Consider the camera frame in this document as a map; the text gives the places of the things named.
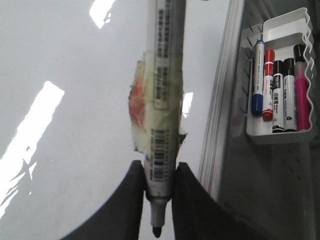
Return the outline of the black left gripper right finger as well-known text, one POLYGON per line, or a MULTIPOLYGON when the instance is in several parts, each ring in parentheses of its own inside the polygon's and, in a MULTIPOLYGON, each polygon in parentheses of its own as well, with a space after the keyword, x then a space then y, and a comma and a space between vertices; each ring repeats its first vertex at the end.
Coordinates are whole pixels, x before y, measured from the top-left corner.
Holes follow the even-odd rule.
POLYGON ((185 162, 180 162, 175 172, 172 219, 176 240, 265 239, 222 209, 185 162))

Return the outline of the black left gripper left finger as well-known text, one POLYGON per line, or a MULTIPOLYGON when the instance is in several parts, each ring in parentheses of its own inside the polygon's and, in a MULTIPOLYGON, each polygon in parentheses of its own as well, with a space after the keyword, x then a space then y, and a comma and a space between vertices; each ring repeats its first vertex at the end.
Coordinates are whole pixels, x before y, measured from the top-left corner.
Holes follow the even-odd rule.
POLYGON ((141 161, 131 162, 111 197, 64 240, 137 240, 143 211, 145 174, 141 161))

